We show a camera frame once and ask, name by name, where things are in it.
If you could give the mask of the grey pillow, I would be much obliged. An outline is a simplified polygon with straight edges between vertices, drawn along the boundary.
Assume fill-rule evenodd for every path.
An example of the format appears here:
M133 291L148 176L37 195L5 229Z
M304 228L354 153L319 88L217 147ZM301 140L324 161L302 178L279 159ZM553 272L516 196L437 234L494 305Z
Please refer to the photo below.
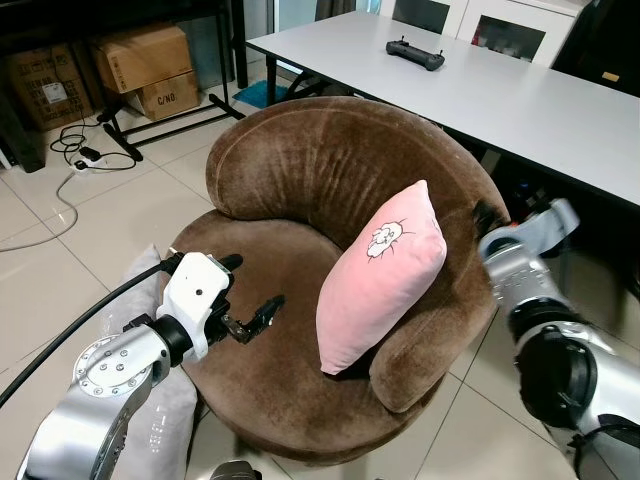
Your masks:
M97 315L102 337L122 333L141 314L156 314L165 283L166 275L157 273L115 298ZM131 417L111 480L186 479L196 406L195 385L174 367Z

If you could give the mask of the pink pillow with cartoon print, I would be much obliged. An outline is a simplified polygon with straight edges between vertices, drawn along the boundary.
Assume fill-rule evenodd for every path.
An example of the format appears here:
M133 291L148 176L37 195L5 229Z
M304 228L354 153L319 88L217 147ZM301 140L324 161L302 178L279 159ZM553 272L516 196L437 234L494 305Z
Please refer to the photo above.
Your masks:
M320 289L320 371L337 375L379 343L428 291L447 253L425 180L384 202Z

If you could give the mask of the teal floor mat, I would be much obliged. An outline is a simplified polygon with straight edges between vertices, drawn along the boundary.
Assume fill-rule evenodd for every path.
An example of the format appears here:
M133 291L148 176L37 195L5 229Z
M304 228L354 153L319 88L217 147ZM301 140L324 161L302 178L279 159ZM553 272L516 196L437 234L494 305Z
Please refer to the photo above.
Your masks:
M244 88L244 90L234 93L232 96L234 100L242 102L252 106L252 108L262 109L270 105L268 95L270 93L268 82L259 81L251 84L250 87ZM287 87L283 84L278 84L274 87L274 102L282 101L287 95Z

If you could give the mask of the white table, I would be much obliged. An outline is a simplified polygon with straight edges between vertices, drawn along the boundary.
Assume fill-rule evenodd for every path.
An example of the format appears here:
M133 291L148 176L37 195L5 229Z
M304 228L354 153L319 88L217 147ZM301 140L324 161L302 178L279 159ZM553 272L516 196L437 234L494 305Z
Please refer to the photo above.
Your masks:
M426 70L387 54L443 52ZM630 204L640 202L640 101L600 84L352 12L252 38L252 49L466 134Z

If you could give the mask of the silver left robot leg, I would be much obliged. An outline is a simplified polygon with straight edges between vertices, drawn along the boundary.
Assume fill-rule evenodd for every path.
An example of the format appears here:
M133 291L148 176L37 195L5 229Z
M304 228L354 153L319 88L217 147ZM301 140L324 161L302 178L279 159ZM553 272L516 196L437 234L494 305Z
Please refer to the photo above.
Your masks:
M220 463L211 472L209 480L262 480L262 475L250 462L236 460Z

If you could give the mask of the white power strip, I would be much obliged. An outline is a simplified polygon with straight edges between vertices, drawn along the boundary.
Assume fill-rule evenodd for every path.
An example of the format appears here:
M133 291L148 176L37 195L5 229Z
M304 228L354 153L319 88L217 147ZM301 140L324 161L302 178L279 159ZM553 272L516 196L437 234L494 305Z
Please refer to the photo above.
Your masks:
M91 147L81 147L77 150L77 159L73 161L73 168L77 172L102 169L102 155Z

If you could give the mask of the cardboard box with black print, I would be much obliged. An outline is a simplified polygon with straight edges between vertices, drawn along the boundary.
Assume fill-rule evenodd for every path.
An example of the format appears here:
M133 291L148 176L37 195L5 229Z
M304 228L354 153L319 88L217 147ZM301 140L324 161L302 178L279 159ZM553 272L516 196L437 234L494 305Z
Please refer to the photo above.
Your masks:
M138 90L125 93L124 100L151 122L186 113L201 104L197 73L189 70L182 76L146 84Z

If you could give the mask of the black remote controller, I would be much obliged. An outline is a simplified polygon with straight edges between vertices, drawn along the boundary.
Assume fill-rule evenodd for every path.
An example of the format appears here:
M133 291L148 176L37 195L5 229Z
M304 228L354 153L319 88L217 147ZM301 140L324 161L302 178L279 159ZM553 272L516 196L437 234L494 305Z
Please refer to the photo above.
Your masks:
M443 52L428 52L419 49L419 47L408 44L407 41L401 40L389 41L385 46L388 55L397 56L397 58L403 58L404 60L411 61L420 65L420 67L426 70L436 70L443 67L445 58Z

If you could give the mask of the white cabinet with glass doors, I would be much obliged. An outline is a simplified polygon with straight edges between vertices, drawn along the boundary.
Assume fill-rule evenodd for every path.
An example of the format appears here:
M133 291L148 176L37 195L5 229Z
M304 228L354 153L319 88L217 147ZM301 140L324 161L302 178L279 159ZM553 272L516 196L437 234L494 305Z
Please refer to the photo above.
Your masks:
M378 14L552 67L593 0L379 0Z

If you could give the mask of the plain brown cardboard box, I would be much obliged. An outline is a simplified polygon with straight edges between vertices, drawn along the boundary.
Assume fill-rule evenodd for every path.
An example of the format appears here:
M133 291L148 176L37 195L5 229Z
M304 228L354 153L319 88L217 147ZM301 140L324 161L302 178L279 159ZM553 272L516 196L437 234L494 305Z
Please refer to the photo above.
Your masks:
M155 24L92 42L90 51L102 83L115 93L182 76L193 69L186 32Z

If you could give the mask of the cardboard box with white label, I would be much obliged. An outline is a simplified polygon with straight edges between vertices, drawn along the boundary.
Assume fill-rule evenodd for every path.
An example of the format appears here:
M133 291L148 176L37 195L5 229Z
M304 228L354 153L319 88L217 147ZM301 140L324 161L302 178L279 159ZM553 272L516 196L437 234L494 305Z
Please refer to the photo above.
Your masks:
M93 105L67 44L37 47L4 59L9 88L22 118L36 131L51 131L93 114Z

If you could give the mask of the black metal desk frame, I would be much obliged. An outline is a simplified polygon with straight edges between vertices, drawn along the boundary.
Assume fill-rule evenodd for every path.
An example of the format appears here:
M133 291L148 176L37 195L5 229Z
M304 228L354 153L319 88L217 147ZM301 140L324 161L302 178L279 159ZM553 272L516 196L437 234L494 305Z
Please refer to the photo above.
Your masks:
M125 106L119 99L109 99L104 110L96 115L96 122L104 128L116 145L134 161L145 160L140 148L161 140L168 140L219 120L244 118L242 111L230 105L229 83L239 88L247 86L247 64L244 60L244 8L242 0L180 0L157 8L150 20L195 20L211 17L215 20L216 52L218 52L218 87L220 93L209 93L198 108L183 111L145 125L124 129L116 114Z

